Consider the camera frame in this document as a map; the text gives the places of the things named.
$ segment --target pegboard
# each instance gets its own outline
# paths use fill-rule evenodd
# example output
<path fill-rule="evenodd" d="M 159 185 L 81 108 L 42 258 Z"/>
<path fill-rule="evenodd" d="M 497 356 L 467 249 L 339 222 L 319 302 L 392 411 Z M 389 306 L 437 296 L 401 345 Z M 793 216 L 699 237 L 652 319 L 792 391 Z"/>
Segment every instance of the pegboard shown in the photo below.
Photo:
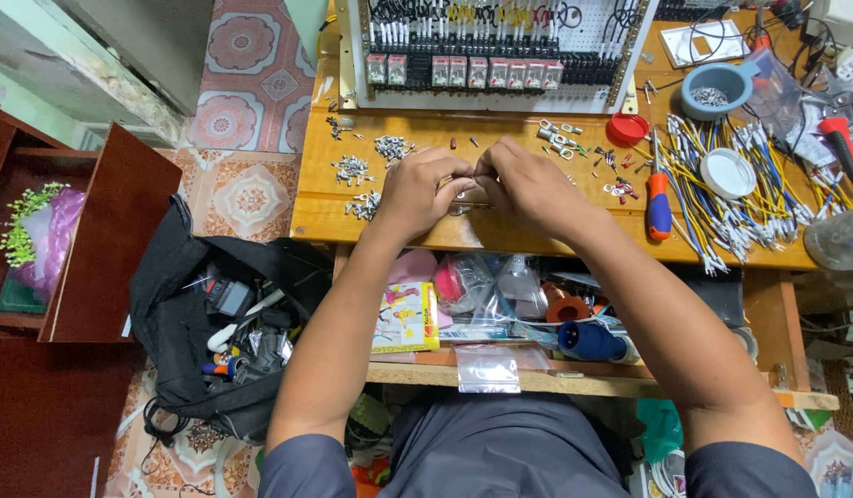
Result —
<path fill-rule="evenodd" d="M 366 55 L 365 42 L 353 42 L 353 65 L 355 73 L 355 90 L 358 107 L 362 108 L 392 108 L 392 109 L 443 109 L 455 111 L 506 111 L 521 113 L 586 113 L 586 114 L 611 114 L 620 109 L 626 98 L 626 87 L 632 78 L 632 72 L 638 62 L 638 56 L 642 53 L 642 46 L 648 35 L 651 20 L 659 0 L 646 0 L 648 5 L 644 13 L 641 25 L 627 28 L 620 36 L 614 36 L 611 43 L 606 39 L 602 44 L 602 31 L 613 13 L 615 5 L 611 0 L 579 0 L 577 3 L 570 2 L 570 6 L 580 9 L 580 22 L 575 28 L 560 27 L 558 30 L 559 49 L 563 52 L 589 52 L 595 51 L 605 53 L 609 57 L 618 57 L 624 53 L 623 41 L 627 38 L 629 29 L 637 29 L 638 36 L 627 47 L 629 60 L 624 62 L 626 67 L 621 84 L 621 89 L 613 102 L 607 102 L 611 87 L 607 85 L 569 85 L 562 84 L 559 89 L 547 90 L 541 96 L 525 95 L 450 95 L 447 92 L 399 92 L 399 91 L 377 91 L 374 99 L 366 98 L 367 84 L 365 74 L 364 58 Z M 640 0 L 629 0 L 628 7 L 638 6 Z M 349 32 L 352 40 L 367 40 L 367 33 L 363 32 L 362 22 L 359 18 L 359 3 L 350 0 L 349 9 Z"/>

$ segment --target white lid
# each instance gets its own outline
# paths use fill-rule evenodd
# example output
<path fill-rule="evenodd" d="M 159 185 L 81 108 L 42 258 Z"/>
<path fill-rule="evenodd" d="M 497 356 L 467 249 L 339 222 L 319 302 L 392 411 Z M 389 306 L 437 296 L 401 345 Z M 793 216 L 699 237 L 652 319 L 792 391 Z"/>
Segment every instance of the white lid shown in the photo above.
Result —
<path fill-rule="evenodd" d="M 756 187 L 752 165 L 731 149 L 719 148 L 706 154 L 700 161 L 700 174 L 709 188 L 722 198 L 742 198 Z"/>

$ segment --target hand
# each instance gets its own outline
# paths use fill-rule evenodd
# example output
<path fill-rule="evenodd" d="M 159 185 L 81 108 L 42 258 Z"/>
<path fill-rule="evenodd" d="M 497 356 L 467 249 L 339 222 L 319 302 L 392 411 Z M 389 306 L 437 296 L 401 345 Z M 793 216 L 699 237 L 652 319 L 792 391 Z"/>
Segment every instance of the hand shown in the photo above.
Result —
<path fill-rule="evenodd" d="M 432 229 L 458 194 L 476 188 L 474 173 L 472 164 L 442 147 L 411 153 L 389 168 L 371 227 L 401 245 L 409 243 Z M 449 176 L 454 178 L 440 188 Z"/>
<path fill-rule="evenodd" d="M 478 159 L 476 182 L 501 212 L 555 239 L 574 235 L 578 219 L 587 226 L 591 216 L 607 213 L 583 197 L 551 160 L 529 153 L 509 136 Z"/>

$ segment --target electrical control panel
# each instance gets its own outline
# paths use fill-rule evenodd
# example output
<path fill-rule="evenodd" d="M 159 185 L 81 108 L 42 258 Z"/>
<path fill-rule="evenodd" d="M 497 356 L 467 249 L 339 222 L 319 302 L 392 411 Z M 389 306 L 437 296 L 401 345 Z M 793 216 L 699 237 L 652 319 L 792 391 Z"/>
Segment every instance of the electrical control panel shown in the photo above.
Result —
<path fill-rule="evenodd" d="M 357 105 L 614 113 L 659 1 L 348 0 Z"/>

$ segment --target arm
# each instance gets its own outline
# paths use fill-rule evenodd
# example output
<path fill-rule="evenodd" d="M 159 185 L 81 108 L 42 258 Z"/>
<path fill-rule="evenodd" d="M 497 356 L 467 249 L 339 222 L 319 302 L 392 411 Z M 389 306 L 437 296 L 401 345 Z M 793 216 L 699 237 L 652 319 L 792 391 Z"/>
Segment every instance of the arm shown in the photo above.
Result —
<path fill-rule="evenodd" d="M 689 453 L 712 442 L 743 441 L 801 460 L 774 392 L 734 334 L 555 164 L 504 137 L 485 152 L 476 174 L 500 210 L 566 243 L 586 262 L 675 403 Z"/>
<path fill-rule="evenodd" d="M 406 243 L 429 231 L 454 197 L 475 188 L 472 165 L 432 148 L 390 168 L 374 220 L 325 296 L 288 361 L 267 434 L 267 451 L 302 434 L 343 444 L 346 418 L 365 384 L 371 340 L 390 267 Z M 456 178 L 438 188 L 450 175 Z"/>

